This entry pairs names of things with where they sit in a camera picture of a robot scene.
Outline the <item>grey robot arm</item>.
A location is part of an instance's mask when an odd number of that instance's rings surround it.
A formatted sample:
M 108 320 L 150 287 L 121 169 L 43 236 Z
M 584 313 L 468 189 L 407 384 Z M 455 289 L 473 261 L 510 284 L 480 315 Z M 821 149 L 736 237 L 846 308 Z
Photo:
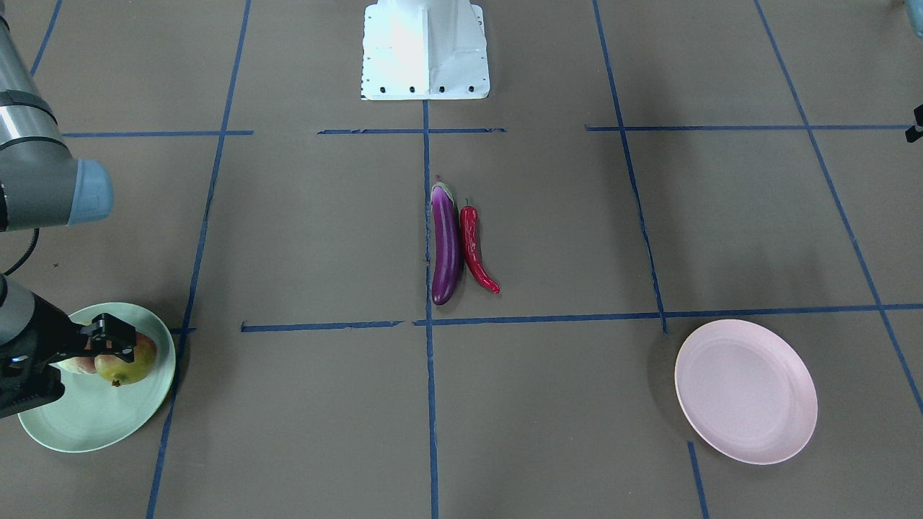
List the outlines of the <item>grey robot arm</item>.
M 9 23 L 1 26 L 2 231 L 75 226 L 105 219 L 113 189 L 98 161 L 73 157 L 53 110 L 21 59 Z M 65 394 L 56 363 L 114 355 L 132 363 L 136 329 L 102 313 L 75 323 L 63 310 L 2 275 L 1 414 L 53 403 Z

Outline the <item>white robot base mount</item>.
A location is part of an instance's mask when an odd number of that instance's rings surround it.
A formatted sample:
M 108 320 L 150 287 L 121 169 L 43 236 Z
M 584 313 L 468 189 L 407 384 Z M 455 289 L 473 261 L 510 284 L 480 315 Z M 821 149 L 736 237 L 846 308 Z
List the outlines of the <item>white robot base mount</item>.
M 470 1 L 378 1 L 363 13 L 361 99 L 484 99 L 484 11 Z

